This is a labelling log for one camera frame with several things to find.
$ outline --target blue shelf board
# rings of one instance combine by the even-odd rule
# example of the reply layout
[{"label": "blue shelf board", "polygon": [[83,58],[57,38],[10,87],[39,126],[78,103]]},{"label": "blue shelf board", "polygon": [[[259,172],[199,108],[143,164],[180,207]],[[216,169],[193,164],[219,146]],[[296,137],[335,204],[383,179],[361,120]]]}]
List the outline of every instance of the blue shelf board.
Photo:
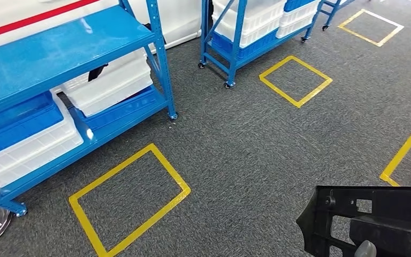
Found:
[{"label": "blue shelf board", "polygon": [[[245,59],[237,60],[237,68],[238,68],[238,69],[239,69],[239,68],[242,68],[243,66],[245,66],[245,65],[248,64],[249,62],[257,59],[258,57],[262,56],[262,55],[265,54],[266,52],[272,50],[273,48],[275,48],[275,47],[283,44],[283,43],[286,42],[287,40],[291,39],[292,37],[296,36],[297,34],[301,33],[302,31],[307,30],[307,29],[308,29],[309,27],[311,27],[311,26],[312,26],[312,24],[309,24],[309,25],[307,25],[307,26],[305,26],[305,27],[303,27],[303,28],[298,29],[297,31],[295,31],[295,32],[293,32],[293,33],[291,33],[291,34],[289,34],[289,35],[286,35],[286,36],[284,36],[284,37],[282,37],[282,38],[280,38],[280,39],[273,40],[271,43],[265,45],[264,48],[261,48],[260,50],[252,53],[251,55],[248,55]],[[212,41],[207,42],[207,44],[209,45],[209,47],[210,47],[211,49],[213,49],[215,52],[219,53],[219,54],[220,54],[223,58],[225,58],[228,62],[230,62],[231,59],[233,59],[233,58],[231,57],[231,53],[226,52],[226,51],[223,51],[221,48],[214,47],[214,46],[212,45]]]},{"label": "blue shelf board", "polygon": [[0,46],[0,111],[154,40],[116,5]]},{"label": "blue shelf board", "polygon": [[84,157],[85,155],[92,152],[96,148],[102,146],[111,139],[117,137],[123,132],[129,130],[131,127],[137,125],[141,121],[145,120],[146,118],[152,116],[153,114],[167,107],[168,101],[158,90],[155,91],[156,101],[154,103],[132,114],[115,120],[114,122],[104,127],[101,127],[96,131],[93,131],[93,135],[91,134],[89,127],[87,127],[87,125],[79,119],[77,113],[73,110],[73,108],[70,109],[70,114],[75,120],[75,125],[78,131],[80,132],[84,140],[84,143],[78,146],[77,148],[71,150],[70,152],[62,155],[61,157],[34,170],[26,176],[1,188],[3,200],[12,200],[16,198],[20,194],[31,189],[33,186],[51,177],[61,169],[67,167],[68,165]]}]

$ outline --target white plastic crate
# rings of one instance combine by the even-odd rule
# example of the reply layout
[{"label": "white plastic crate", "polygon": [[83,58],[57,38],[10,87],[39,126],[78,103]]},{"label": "white plastic crate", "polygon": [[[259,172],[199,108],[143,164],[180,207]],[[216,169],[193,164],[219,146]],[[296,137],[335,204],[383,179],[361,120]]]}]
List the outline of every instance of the white plastic crate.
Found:
[{"label": "white plastic crate", "polygon": [[[338,0],[329,0],[330,3],[336,4]],[[347,0],[341,0],[341,3],[339,3],[339,5],[342,5],[346,2]]]},{"label": "white plastic crate", "polygon": [[86,117],[97,114],[106,108],[152,85],[150,66],[146,58],[138,58],[106,76],[83,85],[67,88],[61,86],[73,105]]},{"label": "white plastic crate", "polygon": [[[136,51],[129,53],[128,55],[124,55],[121,58],[117,58],[111,61],[108,66],[106,66],[102,73],[98,76],[98,78],[94,79],[97,81],[103,80],[104,77],[111,75],[113,71],[122,68],[127,63],[134,61],[138,58],[146,58],[147,54],[144,48],[140,48]],[[86,72],[72,80],[69,80],[61,85],[61,90],[71,91],[78,86],[84,86],[89,82],[89,72]]]},{"label": "white plastic crate", "polygon": [[295,21],[291,24],[287,24],[286,26],[280,26],[278,28],[278,32],[277,32],[277,38],[282,38],[283,36],[287,36],[295,31],[297,31],[298,29],[301,29],[309,24],[311,24],[311,22],[313,22],[313,17],[316,13],[312,13],[309,16],[304,17],[301,20]]},{"label": "white plastic crate", "polygon": [[[242,34],[248,34],[283,15],[284,5],[287,0],[248,0],[243,19]],[[229,0],[213,0],[214,16],[219,17]],[[237,21],[238,0],[235,0],[223,16],[220,23],[235,28]]]},{"label": "white plastic crate", "polygon": [[[212,15],[212,18],[214,22],[218,19],[218,17],[215,15]],[[240,37],[240,47],[245,48],[249,46],[251,43],[254,43],[258,39],[262,38],[263,36],[277,29],[278,26],[279,26],[279,18],[275,18],[260,28],[257,28],[250,32],[242,33],[242,36]],[[235,27],[231,27],[225,22],[221,21],[220,24],[215,29],[215,32],[227,37],[232,42],[234,42]]]},{"label": "white plastic crate", "polygon": [[64,103],[56,95],[53,95],[53,99],[64,119],[0,151],[0,187],[29,174],[83,143]]},{"label": "white plastic crate", "polygon": [[317,12],[317,6],[321,0],[315,0],[290,12],[284,12],[283,16],[279,20],[280,27],[285,27],[291,23],[301,20],[305,17],[309,17],[311,14]]}]

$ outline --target yellow floor marking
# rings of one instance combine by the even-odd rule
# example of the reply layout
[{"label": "yellow floor marking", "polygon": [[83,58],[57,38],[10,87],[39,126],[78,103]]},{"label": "yellow floor marking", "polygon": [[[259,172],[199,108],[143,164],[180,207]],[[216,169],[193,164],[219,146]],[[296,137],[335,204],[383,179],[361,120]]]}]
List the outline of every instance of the yellow floor marking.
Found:
[{"label": "yellow floor marking", "polygon": [[[375,41],[373,41],[373,40],[371,40],[371,39],[369,39],[369,38],[367,38],[367,37],[365,37],[365,36],[362,36],[362,35],[360,35],[360,34],[358,34],[358,33],[356,33],[356,32],[353,32],[352,30],[350,30],[350,29],[348,29],[348,28],[345,27],[347,24],[349,24],[349,22],[353,21],[355,18],[357,18],[358,16],[360,16],[362,13],[367,13],[367,14],[373,16],[373,17],[376,17],[376,18],[378,18],[378,19],[380,19],[380,20],[383,20],[383,21],[388,22],[388,23],[390,23],[390,24],[392,24],[392,25],[395,25],[396,28],[395,28],[392,32],[390,32],[390,34],[388,34],[388,36],[384,37],[384,38],[383,38],[382,40],[380,40],[379,42],[375,42]],[[344,31],[347,31],[347,32],[351,33],[351,34],[354,35],[354,36],[357,36],[357,37],[359,37],[359,38],[361,38],[361,39],[363,39],[363,40],[365,40],[365,41],[368,41],[368,42],[370,42],[371,44],[375,44],[376,46],[381,47],[381,46],[383,46],[383,44],[385,44],[390,38],[392,38],[393,36],[395,36],[396,33],[400,32],[401,29],[404,28],[404,26],[403,26],[403,25],[399,25],[399,24],[397,24],[396,22],[391,21],[391,20],[388,20],[388,19],[386,19],[386,18],[384,18],[384,17],[382,17],[382,16],[380,16],[380,15],[377,15],[377,14],[375,14],[375,13],[373,13],[373,12],[370,12],[370,11],[367,11],[367,10],[365,10],[365,9],[362,9],[362,10],[358,11],[356,14],[354,14],[352,17],[350,17],[349,19],[347,19],[346,21],[344,21],[343,23],[341,23],[340,25],[338,25],[338,28],[341,28],[341,29],[343,29]]]},{"label": "yellow floor marking", "polygon": [[404,145],[402,145],[399,151],[395,154],[395,156],[390,161],[390,163],[387,165],[387,167],[382,172],[382,174],[379,176],[379,178],[382,179],[383,181],[388,182],[392,186],[399,186],[399,184],[396,181],[394,181],[392,178],[390,178],[390,176],[394,172],[398,164],[401,162],[401,160],[404,158],[404,156],[406,156],[407,152],[410,149],[411,149],[411,135],[406,140]]},{"label": "yellow floor marking", "polygon": [[[167,205],[161,208],[156,214],[154,214],[151,218],[145,221],[141,226],[139,226],[135,231],[133,231],[128,237],[126,237],[122,242],[117,244],[113,249],[109,252],[106,251],[105,247],[103,246],[102,242],[100,241],[97,233],[95,232],[92,224],[90,223],[89,219],[87,218],[84,210],[78,203],[78,199],[92,189],[99,186],[101,183],[105,182],[110,177],[114,176],[118,172],[120,172],[123,168],[130,165],[132,162],[136,161],[139,157],[143,156],[144,154],[152,151],[152,153],[157,157],[157,159],[161,162],[163,167],[168,171],[168,173],[172,176],[172,178],[176,181],[176,183],[182,189],[174,199],[172,199]],[[126,159],[121,164],[114,167],[112,170],[108,171],[100,178],[96,179],[83,189],[79,190],[78,192],[74,193],[72,196],[68,198],[70,205],[74,213],[76,214],[84,232],[86,233],[87,237],[89,238],[92,246],[94,247],[97,255],[99,257],[113,257],[122,250],[124,250],[127,246],[129,246],[132,242],[134,242],[140,235],[142,235],[146,230],[148,230],[151,226],[153,226],[158,220],[160,220],[166,213],[168,213],[171,209],[173,209],[178,203],[180,203],[187,195],[189,195],[191,189],[185,183],[185,181],[181,178],[181,176],[176,172],[174,167],[168,162],[168,160],[163,156],[163,154],[158,150],[158,148],[153,144],[149,144],[144,149],[140,150],[130,158]]]},{"label": "yellow floor marking", "polygon": [[[268,76],[270,73],[272,73],[273,71],[275,71],[276,69],[280,68],[281,66],[283,66],[285,63],[289,62],[290,60],[294,60],[296,62],[298,62],[299,64],[301,64],[302,66],[306,67],[307,69],[309,69],[310,71],[316,73],[317,75],[321,76],[322,78],[325,79],[325,81],[320,84],[318,87],[316,87],[313,91],[311,91],[309,94],[307,94],[304,98],[302,98],[299,101],[294,100],[292,97],[288,96],[288,94],[284,93],[281,89],[279,89],[278,87],[276,87],[274,84],[272,84],[270,81],[268,81],[265,77]],[[308,102],[309,100],[311,100],[311,98],[313,98],[315,95],[317,95],[320,91],[322,91],[326,86],[328,86],[330,83],[332,83],[332,79],[325,75],[324,73],[318,71],[317,69],[315,69],[314,67],[312,67],[311,65],[305,63],[304,61],[298,59],[297,57],[291,55],[288,56],[286,58],[284,58],[281,62],[275,64],[274,66],[272,66],[271,68],[269,68],[268,70],[262,72],[259,75],[259,79],[264,82],[267,86],[269,86],[271,89],[273,89],[273,91],[275,91],[276,93],[278,93],[279,95],[281,95],[282,97],[284,97],[285,99],[287,99],[291,104],[295,105],[296,107],[300,108],[302,105],[304,105],[306,102]]]}]

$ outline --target red stripe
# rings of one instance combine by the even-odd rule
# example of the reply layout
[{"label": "red stripe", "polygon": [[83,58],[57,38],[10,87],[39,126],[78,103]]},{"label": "red stripe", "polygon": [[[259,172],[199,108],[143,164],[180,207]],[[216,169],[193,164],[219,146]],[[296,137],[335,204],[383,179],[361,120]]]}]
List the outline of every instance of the red stripe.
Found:
[{"label": "red stripe", "polygon": [[99,1],[99,0],[79,0],[77,2],[74,2],[74,3],[68,4],[68,5],[59,7],[57,9],[54,9],[54,10],[51,10],[51,11],[48,11],[48,12],[44,12],[44,13],[40,13],[40,14],[37,14],[35,16],[29,17],[27,19],[19,20],[19,21],[16,21],[14,23],[4,25],[4,26],[0,27],[0,34],[4,34],[6,32],[12,31],[14,29],[21,28],[21,27],[30,25],[32,23],[39,22],[41,20],[51,18],[51,17],[59,15],[61,13],[68,12],[68,11],[74,10],[76,8],[79,8],[79,7],[82,7],[82,6],[88,5],[88,4],[93,3],[93,2],[97,2],[97,1]]}]

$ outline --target gray carpet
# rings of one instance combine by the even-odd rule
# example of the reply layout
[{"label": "gray carpet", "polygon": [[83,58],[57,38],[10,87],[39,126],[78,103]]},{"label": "gray carpet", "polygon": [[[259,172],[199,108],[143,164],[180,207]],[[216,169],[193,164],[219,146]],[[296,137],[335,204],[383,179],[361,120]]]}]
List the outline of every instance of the gray carpet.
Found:
[{"label": "gray carpet", "polygon": [[[377,47],[336,27],[362,8],[405,28]],[[387,33],[367,17],[349,28]],[[297,36],[239,70],[231,90],[216,68],[197,68],[199,40],[170,49],[179,119],[161,111],[22,195],[29,212],[0,238],[0,257],[96,256],[68,197],[152,142],[192,191],[117,256],[309,256],[295,219],[314,186],[388,186],[378,176],[411,134],[411,2],[357,0],[322,32],[325,19],[307,43]],[[300,109],[258,78],[289,55],[333,79]],[[282,71],[271,79],[295,99],[320,82]],[[411,152],[393,176],[411,185]],[[178,192],[149,154],[80,204],[109,250]]]}]

